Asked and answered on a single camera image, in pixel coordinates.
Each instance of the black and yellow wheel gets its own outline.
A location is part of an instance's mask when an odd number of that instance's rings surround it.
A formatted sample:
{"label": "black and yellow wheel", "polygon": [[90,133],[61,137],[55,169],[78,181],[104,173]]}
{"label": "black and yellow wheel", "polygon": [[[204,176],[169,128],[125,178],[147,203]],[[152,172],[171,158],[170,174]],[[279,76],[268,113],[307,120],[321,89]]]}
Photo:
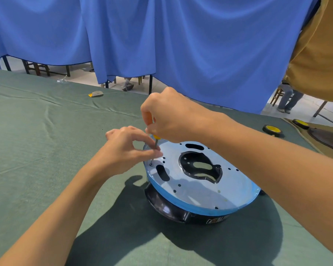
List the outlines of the black and yellow wheel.
{"label": "black and yellow wheel", "polygon": [[279,128],[271,125],[264,125],[263,131],[275,137],[280,137],[282,135],[282,131]]}
{"label": "black and yellow wheel", "polygon": [[292,123],[305,130],[308,130],[310,128],[310,126],[302,120],[293,120]]}

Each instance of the blue circular disc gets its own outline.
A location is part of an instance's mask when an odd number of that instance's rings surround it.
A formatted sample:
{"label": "blue circular disc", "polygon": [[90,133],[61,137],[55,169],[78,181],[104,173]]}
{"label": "blue circular disc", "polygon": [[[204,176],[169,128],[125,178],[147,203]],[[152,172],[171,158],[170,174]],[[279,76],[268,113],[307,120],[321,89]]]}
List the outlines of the blue circular disc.
{"label": "blue circular disc", "polygon": [[231,214],[260,192],[240,170],[201,143],[161,139],[158,145],[164,155],[144,162],[148,180],[161,196],[186,211],[205,216]]}

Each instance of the blue curtain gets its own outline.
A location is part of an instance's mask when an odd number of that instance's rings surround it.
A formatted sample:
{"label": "blue curtain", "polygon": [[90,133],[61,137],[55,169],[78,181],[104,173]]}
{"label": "blue curtain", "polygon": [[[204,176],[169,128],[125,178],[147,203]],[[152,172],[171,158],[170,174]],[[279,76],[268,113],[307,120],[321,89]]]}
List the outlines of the blue curtain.
{"label": "blue curtain", "polygon": [[93,61],[99,83],[154,74],[190,98],[259,113],[316,0],[0,0],[0,57]]}

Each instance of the screwdriver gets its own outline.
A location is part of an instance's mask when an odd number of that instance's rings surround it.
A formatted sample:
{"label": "screwdriver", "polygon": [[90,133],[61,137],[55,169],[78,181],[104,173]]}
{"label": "screwdriver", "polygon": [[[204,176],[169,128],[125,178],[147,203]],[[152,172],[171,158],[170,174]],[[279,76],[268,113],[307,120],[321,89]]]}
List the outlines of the screwdriver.
{"label": "screwdriver", "polygon": [[[158,137],[158,136],[156,136],[156,135],[153,135],[154,136],[154,138],[155,138],[155,149],[158,147],[158,141],[160,140],[160,137]],[[152,159],[151,160],[151,163],[149,164],[149,166],[152,166],[153,165],[153,160],[154,159]]]}

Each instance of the person's leg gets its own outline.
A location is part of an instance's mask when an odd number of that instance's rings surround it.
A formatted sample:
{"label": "person's leg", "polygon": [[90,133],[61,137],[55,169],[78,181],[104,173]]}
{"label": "person's leg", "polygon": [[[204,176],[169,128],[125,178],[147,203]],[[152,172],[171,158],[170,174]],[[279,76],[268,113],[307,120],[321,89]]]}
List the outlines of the person's leg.
{"label": "person's leg", "polygon": [[291,109],[297,104],[297,102],[303,97],[303,93],[294,90],[294,95],[292,96],[289,103],[285,106],[285,112],[290,113]]}
{"label": "person's leg", "polygon": [[287,84],[281,84],[280,88],[285,92],[284,96],[282,96],[279,106],[277,107],[277,110],[280,112],[285,112],[285,105],[289,101],[289,98],[291,97],[293,93],[293,89],[291,88],[290,85]]}
{"label": "person's leg", "polygon": [[132,85],[133,86],[133,84],[130,84],[130,80],[132,79],[132,77],[125,77],[124,78],[125,79],[125,82],[124,82],[124,84],[123,84],[123,86],[122,86],[122,90],[123,91],[128,91],[129,90],[129,88],[130,88],[130,85]]}

